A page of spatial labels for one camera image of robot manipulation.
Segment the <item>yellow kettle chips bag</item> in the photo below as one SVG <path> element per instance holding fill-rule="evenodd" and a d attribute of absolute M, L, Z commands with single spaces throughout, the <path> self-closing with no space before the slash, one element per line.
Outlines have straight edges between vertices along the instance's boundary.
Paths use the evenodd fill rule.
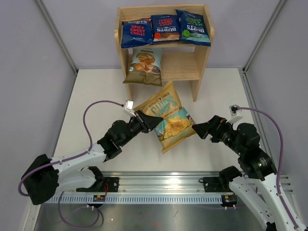
<path fill-rule="evenodd" d="M 182 106 L 172 81 L 134 110 L 163 118 L 163 121 L 154 129 L 162 145 L 163 154 L 196 133 L 192 128 L 195 121 Z"/>

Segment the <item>light blue cassava chips bag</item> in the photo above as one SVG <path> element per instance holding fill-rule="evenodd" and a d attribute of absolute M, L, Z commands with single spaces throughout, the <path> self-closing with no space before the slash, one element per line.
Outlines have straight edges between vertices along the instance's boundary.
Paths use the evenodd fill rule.
<path fill-rule="evenodd" d="M 162 86 L 161 59 L 163 48 L 133 49 L 132 60 L 124 84 Z"/>

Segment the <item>blue Burts chilli bag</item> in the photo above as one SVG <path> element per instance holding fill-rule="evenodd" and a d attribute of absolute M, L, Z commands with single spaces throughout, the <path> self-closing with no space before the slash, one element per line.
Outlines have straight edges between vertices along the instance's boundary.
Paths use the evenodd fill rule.
<path fill-rule="evenodd" d="M 153 44 L 151 18 L 122 22 L 121 48 L 133 48 Z"/>
<path fill-rule="evenodd" d="M 180 21 L 177 15 L 160 14 L 151 16 L 153 43 L 179 41 Z"/>

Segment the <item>blue green Burts vinegar bag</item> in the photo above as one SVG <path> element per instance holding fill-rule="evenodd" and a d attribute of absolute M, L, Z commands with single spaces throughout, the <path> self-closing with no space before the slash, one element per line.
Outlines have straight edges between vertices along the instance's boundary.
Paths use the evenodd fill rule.
<path fill-rule="evenodd" d="M 180 22 L 180 41 L 198 46 L 211 46 L 203 16 L 176 9 Z"/>

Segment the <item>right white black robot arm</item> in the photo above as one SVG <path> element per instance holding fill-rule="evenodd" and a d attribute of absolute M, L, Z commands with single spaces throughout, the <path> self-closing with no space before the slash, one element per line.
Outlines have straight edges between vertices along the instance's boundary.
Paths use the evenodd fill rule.
<path fill-rule="evenodd" d="M 211 135 L 212 143 L 224 143 L 238 154 L 239 171 L 231 166 L 219 172 L 222 190 L 234 192 L 248 207 L 265 231 L 306 231 L 278 180 L 273 160 L 259 145 L 260 135 L 253 124 L 241 123 L 233 129 L 232 119 L 218 115 L 193 130 L 201 139 Z"/>

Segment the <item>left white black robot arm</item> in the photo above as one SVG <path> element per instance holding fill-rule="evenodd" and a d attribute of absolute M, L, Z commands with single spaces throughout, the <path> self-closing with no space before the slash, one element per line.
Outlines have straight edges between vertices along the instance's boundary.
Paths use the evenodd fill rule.
<path fill-rule="evenodd" d="M 115 121 L 106 134 L 82 153 L 64 157 L 49 158 L 39 155 L 23 174 L 20 187 L 24 186 L 32 204 L 40 205 L 56 193 L 76 190 L 78 192 L 97 192 L 104 186 L 104 176 L 96 167 L 115 158 L 121 148 L 139 133 L 154 130 L 163 118 L 135 112 L 129 122 Z"/>

